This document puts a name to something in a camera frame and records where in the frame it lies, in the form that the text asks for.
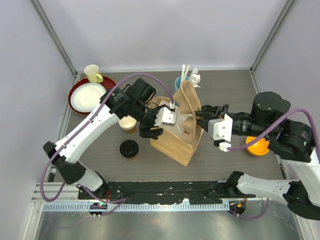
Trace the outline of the stack of paper cups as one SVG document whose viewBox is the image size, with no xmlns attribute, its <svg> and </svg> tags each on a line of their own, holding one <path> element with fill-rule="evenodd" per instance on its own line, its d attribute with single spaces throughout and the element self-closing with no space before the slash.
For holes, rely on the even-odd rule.
<svg viewBox="0 0 320 240">
<path fill-rule="evenodd" d="M 134 134 L 137 130 L 137 121 L 131 116 L 123 117 L 118 124 L 128 135 Z"/>
</svg>

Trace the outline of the paper cup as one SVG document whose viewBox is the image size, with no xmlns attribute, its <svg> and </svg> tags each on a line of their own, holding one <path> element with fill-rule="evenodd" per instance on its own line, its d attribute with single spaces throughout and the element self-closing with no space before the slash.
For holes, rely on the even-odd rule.
<svg viewBox="0 0 320 240">
<path fill-rule="evenodd" d="M 133 157 L 128 157 L 127 160 L 129 160 L 129 161 L 134 161 L 134 160 L 136 160 L 136 159 L 138 158 L 138 156 L 139 156 L 139 154 L 136 154 L 136 155 L 133 156 Z"/>
</svg>

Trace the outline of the brown paper bag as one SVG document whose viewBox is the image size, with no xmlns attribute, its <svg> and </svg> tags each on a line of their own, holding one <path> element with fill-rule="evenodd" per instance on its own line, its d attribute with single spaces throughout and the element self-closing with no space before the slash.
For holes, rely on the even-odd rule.
<svg viewBox="0 0 320 240">
<path fill-rule="evenodd" d="M 185 133 L 183 123 L 192 115 L 180 113 L 178 107 L 175 108 L 175 112 L 177 113 L 176 124 L 174 126 L 163 125 L 162 135 L 157 140 L 151 139 L 150 145 L 180 164 L 187 166 L 197 150 L 204 130 L 197 126 L 193 144 L 185 141 L 183 138 Z"/>
</svg>

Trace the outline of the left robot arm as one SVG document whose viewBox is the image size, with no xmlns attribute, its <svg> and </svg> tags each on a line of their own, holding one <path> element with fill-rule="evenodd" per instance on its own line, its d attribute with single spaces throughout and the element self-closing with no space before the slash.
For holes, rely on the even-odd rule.
<svg viewBox="0 0 320 240">
<path fill-rule="evenodd" d="M 105 130 L 127 116 L 140 123 L 141 137 L 157 139 L 162 131 L 155 127 L 164 124 L 164 117 L 169 114 L 166 105 L 148 107 L 147 102 L 156 90 L 142 78 L 126 85 L 125 89 L 119 86 L 116 84 L 108 90 L 93 111 L 68 135 L 56 143 L 48 141 L 43 146 L 49 163 L 57 169 L 64 183 L 83 186 L 97 200 L 106 195 L 105 180 L 80 162 L 83 152 Z"/>
</svg>

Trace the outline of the black lid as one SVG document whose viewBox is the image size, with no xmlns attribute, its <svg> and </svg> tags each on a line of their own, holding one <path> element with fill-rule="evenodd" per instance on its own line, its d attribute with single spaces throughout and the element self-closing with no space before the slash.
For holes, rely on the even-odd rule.
<svg viewBox="0 0 320 240">
<path fill-rule="evenodd" d="M 120 144 L 119 152 L 127 159 L 135 158 L 139 153 L 139 145 L 136 141 L 127 139 Z"/>
</svg>

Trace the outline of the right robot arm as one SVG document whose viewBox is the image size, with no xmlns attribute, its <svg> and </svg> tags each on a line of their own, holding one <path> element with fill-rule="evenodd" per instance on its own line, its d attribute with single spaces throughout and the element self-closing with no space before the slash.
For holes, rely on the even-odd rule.
<svg viewBox="0 0 320 240">
<path fill-rule="evenodd" d="M 213 144 L 223 152 L 232 152 L 231 137 L 250 136 L 250 145 L 268 141 L 267 148 L 279 156 L 296 173 L 295 180 L 267 180 L 234 171 L 224 191 L 230 197 L 243 195 L 265 197 L 284 204 L 294 214 L 309 220 L 320 218 L 320 141 L 309 112 L 308 124 L 290 116 L 288 100 L 272 91 L 258 93 L 251 112 L 232 113 L 228 105 L 204 105 L 196 111 L 197 125 L 207 132 Z"/>
</svg>

